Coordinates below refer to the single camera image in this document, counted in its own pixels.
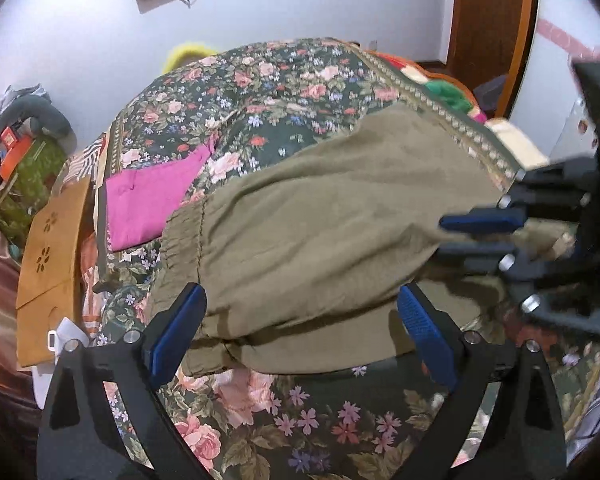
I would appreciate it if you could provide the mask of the yellow plush item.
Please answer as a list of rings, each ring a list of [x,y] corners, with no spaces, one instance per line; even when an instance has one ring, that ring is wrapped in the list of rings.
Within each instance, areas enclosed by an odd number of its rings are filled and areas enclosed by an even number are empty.
[[[167,74],[171,70],[176,70],[190,62],[199,61],[202,58],[216,55],[217,53],[217,50],[208,47],[205,44],[197,44],[196,42],[178,44],[176,47],[172,48],[166,56],[161,73]]]

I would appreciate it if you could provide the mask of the brown wooden door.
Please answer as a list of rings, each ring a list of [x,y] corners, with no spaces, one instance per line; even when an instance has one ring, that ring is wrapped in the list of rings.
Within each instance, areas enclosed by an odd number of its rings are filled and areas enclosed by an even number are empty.
[[[537,13],[538,0],[453,0],[446,68],[471,90],[503,77],[495,116],[513,109]]]

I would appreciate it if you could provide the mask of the white appliance with stickers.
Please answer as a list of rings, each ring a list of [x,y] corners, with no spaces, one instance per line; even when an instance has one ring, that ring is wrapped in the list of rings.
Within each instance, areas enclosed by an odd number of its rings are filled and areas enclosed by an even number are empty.
[[[562,127],[562,133],[550,152],[550,159],[561,160],[574,156],[594,155],[597,144],[595,124],[588,116],[584,99],[577,98]]]

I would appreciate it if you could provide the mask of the folded magenta cloth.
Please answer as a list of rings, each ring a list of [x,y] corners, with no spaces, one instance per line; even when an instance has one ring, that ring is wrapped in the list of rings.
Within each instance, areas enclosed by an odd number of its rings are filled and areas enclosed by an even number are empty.
[[[112,252],[138,246],[161,235],[189,185],[214,153],[197,146],[186,158],[140,169],[125,169],[105,182],[106,221]]]

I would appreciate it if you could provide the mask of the green patterned bag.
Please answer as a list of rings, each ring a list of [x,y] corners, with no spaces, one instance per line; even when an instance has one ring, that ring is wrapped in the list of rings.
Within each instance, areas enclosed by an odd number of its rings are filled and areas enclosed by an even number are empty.
[[[12,244],[26,244],[33,218],[50,199],[66,158],[54,139],[39,136],[0,187],[0,230]]]

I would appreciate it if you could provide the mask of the grey neck pillow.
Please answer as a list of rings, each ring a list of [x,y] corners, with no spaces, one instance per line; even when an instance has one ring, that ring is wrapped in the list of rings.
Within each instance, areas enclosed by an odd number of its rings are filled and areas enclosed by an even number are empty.
[[[29,122],[31,136],[50,136],[59,140],[72,131],[64,114],[42,96],[26,94],[11,102],[0,114],[0,139],[7,127]]]

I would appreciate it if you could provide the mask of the white crumpled cloth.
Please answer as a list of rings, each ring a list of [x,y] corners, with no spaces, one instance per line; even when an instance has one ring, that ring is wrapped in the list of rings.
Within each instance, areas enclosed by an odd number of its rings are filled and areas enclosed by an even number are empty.
[[[79,341],[84,347],[88,347],[91,343],[90,336],[70,318],[63,318],[54,330],[47,332],[46,349],[52,354],[53,359],[31,368],[34,398],[40,410],[45,406],[50,382],[59,357],[65,350],[66,344],[74,340]]]

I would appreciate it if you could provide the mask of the brown wooden lap table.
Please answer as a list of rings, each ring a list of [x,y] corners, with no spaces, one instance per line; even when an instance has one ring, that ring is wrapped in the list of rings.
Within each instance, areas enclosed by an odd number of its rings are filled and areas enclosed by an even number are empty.
[[[47,333],[64,318],[81,323],[80,249],[93,233],[93,185],[74,182],[33,218],[24,248],[16,301],[17,363],[50,362]]]

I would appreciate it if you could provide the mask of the olive green pants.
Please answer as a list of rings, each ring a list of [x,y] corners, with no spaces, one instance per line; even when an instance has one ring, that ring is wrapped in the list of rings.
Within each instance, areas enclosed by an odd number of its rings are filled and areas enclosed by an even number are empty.
[[[186,284],[204,289],[190,376],[328,373],[400,356],[414,347],[396,312],[408,281],[461,326],[505,304],[496,278],[464,278],[432,258],[450,239],[444,214],[498,196],[438,115],[393,104],[178,208],[146,318]]]

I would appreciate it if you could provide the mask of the floral dark green bedspread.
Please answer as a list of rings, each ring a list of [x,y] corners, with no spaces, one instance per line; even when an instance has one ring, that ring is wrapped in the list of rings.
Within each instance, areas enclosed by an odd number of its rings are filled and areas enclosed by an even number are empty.
[[[497,186],[545,158],[503,119],[446,106],[436,79],[411,61],[333,39],[250,44],[163,74],[84,152],[97,190],[96,234],[83,249],[92,284],[83,315],[99,344],[143,328],[160,244],[112,252],[106,180],[188,156],[212,144],[185,193],[199,198],[234,178],[349,133],[365,116],[404,102],[438,115]],[[195,455],[217,479],[387,479],[440,408],[442,390],[414,354],[323,375],[221,370],[178,373],[158,392]]]

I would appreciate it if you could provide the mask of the orange box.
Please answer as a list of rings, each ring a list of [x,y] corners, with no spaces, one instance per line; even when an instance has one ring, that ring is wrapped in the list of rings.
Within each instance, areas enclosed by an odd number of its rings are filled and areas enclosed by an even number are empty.
[[[13,128],[6,127],[1,133],[0,177],[8,181],[18,164],[31,147],[33,139],[28,134],[20,136]]]

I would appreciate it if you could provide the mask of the green cloth at bedside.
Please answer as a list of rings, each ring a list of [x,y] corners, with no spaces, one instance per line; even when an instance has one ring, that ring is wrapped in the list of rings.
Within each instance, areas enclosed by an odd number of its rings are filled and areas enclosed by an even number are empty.
[[[425,87],[452,110],[468,115],[475,108],[475,104],[467,94],[452,82],[444,79],[429,79]]]

